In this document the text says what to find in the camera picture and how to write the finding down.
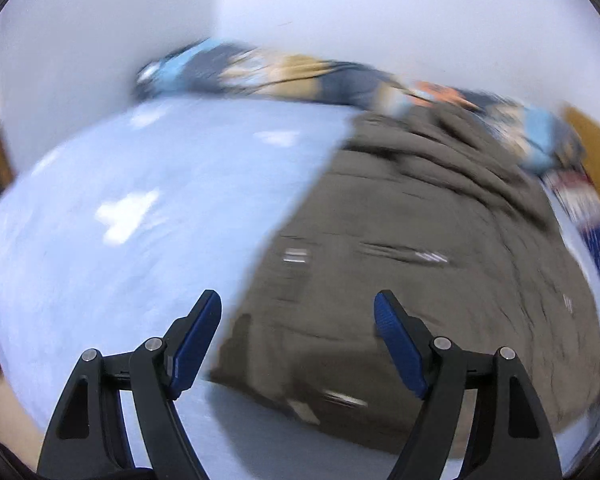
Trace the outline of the patchwork cartoon quilt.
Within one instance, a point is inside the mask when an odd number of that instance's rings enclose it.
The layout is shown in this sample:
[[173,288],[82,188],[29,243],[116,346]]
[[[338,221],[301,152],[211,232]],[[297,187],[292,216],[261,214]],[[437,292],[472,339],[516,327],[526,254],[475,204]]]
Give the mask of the patchwork cartoon quilt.
[[416,105],[450,103],[468,110],[532,174],[577,166],[585,154],[568,122],[544,108],[487,91],[428,81],[404,84],[362,63],[213,38],[146,64],[137,73],[135,93],[142,100],[184,93],[260,96],[350,106],[393,118]]

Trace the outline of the blue star pillow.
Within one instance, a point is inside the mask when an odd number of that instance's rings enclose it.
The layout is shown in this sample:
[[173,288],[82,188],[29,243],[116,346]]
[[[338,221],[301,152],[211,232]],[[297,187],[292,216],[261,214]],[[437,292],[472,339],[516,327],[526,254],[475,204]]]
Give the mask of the blue star pillow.
[[600,194],[593,181],[575,169],[553,169],[541,180],[577,228],[600,276]]

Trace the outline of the olive puffer jacket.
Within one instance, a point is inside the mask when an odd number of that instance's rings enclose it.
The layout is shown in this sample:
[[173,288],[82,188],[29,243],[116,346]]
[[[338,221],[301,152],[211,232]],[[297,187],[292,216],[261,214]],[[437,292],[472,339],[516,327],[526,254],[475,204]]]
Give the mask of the olive puffer jacket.
[[399,452],[420,401],[373,301],[460,348],[513,348],[550,426],[600,400],[600,322],[540,182],[466,110],[363,114],[273,236],[210,377],[359,445]]

